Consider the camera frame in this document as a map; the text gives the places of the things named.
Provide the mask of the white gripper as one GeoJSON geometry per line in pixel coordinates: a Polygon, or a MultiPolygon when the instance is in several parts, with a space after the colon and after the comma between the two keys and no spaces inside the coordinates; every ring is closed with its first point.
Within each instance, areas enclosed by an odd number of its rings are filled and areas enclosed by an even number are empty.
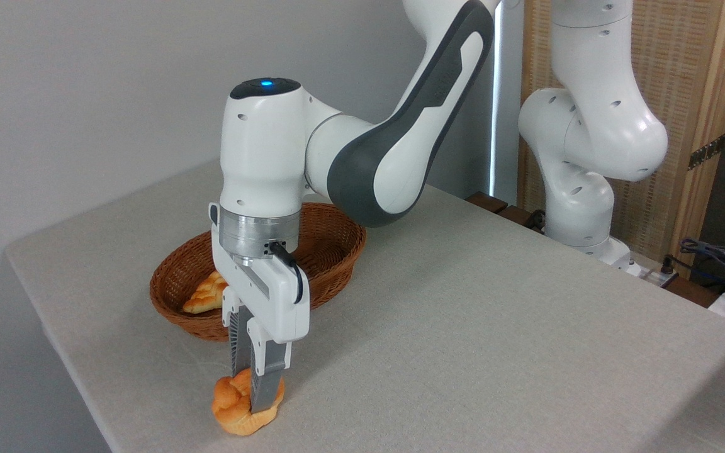
{"type": "Polygon", "coordinates": [[[212,203],[209,217],[214,265],[229,284],[222,292],[222,321],[230,376],[250,367],[251,413],[259,413],[273,407],[282,373],[290,368],[291,342],[310,329],[305,272],[290,264],[290,255],[274,254],[298,247],[300,212],[247,217],[212,203]]]}

